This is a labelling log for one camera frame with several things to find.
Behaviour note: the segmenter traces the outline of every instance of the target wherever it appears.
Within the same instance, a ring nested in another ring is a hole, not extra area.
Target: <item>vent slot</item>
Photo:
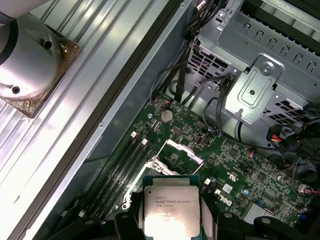
[[[312,73],[312,71],[315,69],[316,67],[316,63],[314,61],[310,61],[308,66],[306,67],[306,70],[310,71],[310,73]]]
[[[270,38],[270,40],[269,40],[269,42],[268,42],[268,44],[267,44],[267,46],[268,47],[270,47],[271,49],[275,46],[275,44],[276,44],[276,42],[277,42],[277,40],[275,39],[275,38]]]
[[[306,114],[300,109],[295,109],[289,101],[283,100],[275,103],[274,106],[277,106],[278,110],[275,111],[274,107],[270,106],[273,112],[266,108],[263,111],[263,116],[273,120],[276,124],[286,125],[304,122],[302,119]]]
[[[280,51],[280,54],[283,55],[283,56],[286,56],[287,53],[289,52],[289,50],[290,50],[290,47],[284,45],[283,48]]]
[[[246,23],[245,25],[243,25],[241,32],[247,34],[250,28],[251,28],[251,25],[249,23]]]
[[[216,64],[218,64],[219,66],[221,66],[222,68],[224,68],[224,69],[226,69],[229,65],[228,64],[226,64],[224,61],[221,61],[220,59],[218,59],[218,58],[216,58],[215,60],[214,60],[214,62],[216,63]]]
[[[254,39],[256,39],[257,41],[260,41],[263,35],[264,35],[264,32],[259,30],[256,32]]]
[[[298,53],[297,55],[295,55],[295,57],[293,59],[293,62],[296,63],[296,64],[299,64],[303,57],[304,56],[302,54]]]

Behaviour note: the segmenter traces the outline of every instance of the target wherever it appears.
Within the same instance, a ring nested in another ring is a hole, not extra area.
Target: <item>capacitor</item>
[[[205,185],[209,185],[211,183],[211,180],[209,178],[207,178],[206,180],[204,180],[204,184]]]
[[[248,196],[250,192],[248,189],[245,189],[245,190],[242,190],[242,193],[243,195]]]
[[[281,182],[283,184],[290,184],[291,183],[291,179],[290,178],[287,178],[287,177],[284,177],[281,179]]]
[[[174,119],[174,114],[170,110],[164,110],[161,112],[161,120],[164,123],[169,123]]]

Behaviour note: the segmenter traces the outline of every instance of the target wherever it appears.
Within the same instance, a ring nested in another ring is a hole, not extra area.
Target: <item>black cable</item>
[[[153,96],[153,93],[154,93],[154,91],[155,91],[154,88],[155,88],[155,85],[156,85],[156,82],[157,82],[157,78],[160,76],[160,74],[162,74],[162,73],[164,73],[164,72],[166,72],[166,71],[169,71],[169,70],[171,70],[171,69],[174,69],[174,68],[176,68],[176,67],[179,67],[179,66],[181,66],[181,65],[183,65],[183,64],[186,64],[187,62],[188,62],[188,60],[179,62],[179,63],[177,63],[177,64],[175,64],[175,65],[172,65],[172,66],[170,66],[170,67],[168,67],[168,68],[165,68],[165,69],[161,70],[160,72],[158,72],[158,74],[155,76],[154,81],[153,81],[153,83],[152,83],[152,86],[151,86],[151,88],[150,88],[150,92],[149,92],[149,101],[150,101],[150,103],[152,103],[152,104],[157,104],[157,103],[159,103],[159,102],[154,102],[153,99],[152,99],[152,96]]]
[[[212,102],[213,100],[218,100],[218,98],[217,98],[217,97],[211,98],[211,99],[208,101],[208,103],[205,105],[205,107],[204,107],[204,109],[203,109],[203,112],[202,112],[202,120],[203,120],[204,124],[208,127],[208,130],[210,130],[211,132],[214,130],[214,128],[213,128],[212,126],[210,126],[210,125],[208,124],[207,120],[206,120],[206,111],[207,111],[207,109],[209,108],[209,106],[211,105],[211,102]]]
[[[197,90],[198,90],[198,87],[195,86],[195,87],[190,91],[189,95],[182,101],[181,104],[182,104],[182,105],[185,105],[185,104],[192,98],[192,96],[196,94]]]
[[[239,121],[239,124],[238,124],[238,128],[236,130],[236,135],[238,137],[238,140],[240,142],[242,142],[242,139],[241,139],[241,128],[242,128],[242,125],[243,125],[243,122],[242,121]]]
[[[208,1],[200,11],[198,11],[190,20],[189,24],[182,31],[182,37],[185,40],[191,40],[195,37],[197,31],[204,25],[207,17],[213,11],[216,0]]]
[[[291,179],[291,186],[295,192],[295,194],[297,194],[298,196],[302,197],[302,198],[306,198],[306,199],[310,199],[312,197],[314,197],[315,195],[301,195],[300,192],[296,189],[295,187],[295,174],[296,174],[296,170],[297,170],[297,165],[299,162],[299,157],[297,158],[297,160],[294,163],[294,167],[293,167],[293,171],[292,171],[292,179]]]
[[[218,102],[216,104],[216,109],[215,109],[216,123],[221,136],[223,136],[223,130],[221,125],[221,111],[222,111],[222,106],[224,104],[224,100],[227,95],[229,83],[230,81],[227,78],[222,82],[220,86],[220,94],[219,94]]]
[[[187,47],[182,54],[184,56],[184,60],[186,60],[187,62],[188,62],[189,53],[190,53],[190,48]],[[185,88],[187,62],[181,64],[178,82],[176,85],[176,91],[175,91],[175,95],[174,95],[174,100],[176,100],[179,103],[181,102],[181,98],[182,98],[182,95],[184,93],[184,88]]]
[[[225,77],[210,77],[210,78],[206,78],[204,80],[201,80],[198,82],[198,84],[196,84],[193,89],[191,90],[191,92],[189,93],[189,95],[183,100],[183,102],[181,103],[182,105],[185,105],[191,98],[193,95],[196,94],[198,88],[204,84],[204,83],[207,83],[207,82],[212,82],[212,81],[216,81],[216,82],[220,82],[220,81],[223,81],[225,79]]]
[[[202,118],[206,119],[205,117],[205,113],[206,113],[206,110],[208,109],[208,107],[210,106],[211,102],[213,100],[217,99],[216,97],[213,97],[209,100],[209,102],[206,104],[206,106],[204,107],[204,110],[202,112]],[[208,126],[208,128],[211,128],[213,129],[208,123],[206,123],[207,121],[205,121],[204,123]],[[229,140],[230,142],[234,143],[234,144],[238,144],[238,145],[241,145],[241,146],[244,146],[244,147],[247,147],[247,148],[251,148],[251,149],[256,149],[256,150],[262,150],[262,151],[271,151],[271,152],[277,152],[278,150],[275,149],[275,148],[269,148],[269,147],[264,147],[264,146],[257,146],[257,145],[253,145],[253,144],[250,144],[250,143],[245,143],[245,142],[242,142],[242,141],[239,141],[235,138],[233,138],[232,136],[230,136],[229,134],[227,134],[226,132],[223,132],[223,137],[227,140]]]
[[[287,167],[284,168],[284,169],[279,169],[279,170],[275,170],[275,171],[274,171],[274,170],[267,170],[267,169],[264,169],[263,167],[259,166],[259,164],[256,162],[254,156],[255,156],[255,154],[251,157],[251,161],[254,163],[254,165],[255,165],[258,169],[260,169],[260,170],[262,170],[262,171],[264,171],[264,172],[267,172],[267,173],[274,173],[274,174],[276,174],[276,173],[285,172],[285,171],[287,171],[288,169],[290,169],[291,166],[292,166],[292,164],[290,164],[289,166],[287,166]]]
[[[311,124],[314,124],[314,123],[316,123],[316,122],[320,122],[320,116],[315,117],[315,118],[313,118],[313,119],[305,122],[304,125],[302,126],[302,129],[304,129],[306,126],[311,125]]]
[[[209,14],[209,16],[205,19],[205,21],[203,22],[202,26],[203,27],[204,25],[206,25],[208,22],[211,21],[211,19],[214,18],[215,15],[217,15],[217,13],[219,12],[219,10],[222,8],[224,4],[224,1],[221,0],[218,2],[218,4],[215,6],[214,10]]]

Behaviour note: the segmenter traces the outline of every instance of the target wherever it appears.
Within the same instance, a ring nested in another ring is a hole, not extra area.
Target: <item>red wire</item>
[[[274,139],[280,141],[280,142],[282,141],[282,139],[281,139],[280,137],[278,137],[278,136],[276,136],[276,135],[274,135],[274,134],[272,135],[272,137],[273,137]]]

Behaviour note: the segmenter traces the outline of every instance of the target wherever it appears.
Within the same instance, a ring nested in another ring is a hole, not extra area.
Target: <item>metal bracket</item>
[[[243,72],[231,87],[225,109],[248,124],[260,119],[274,95],[273,84],[282,72],[280,64],[260,55],[250,72]]]

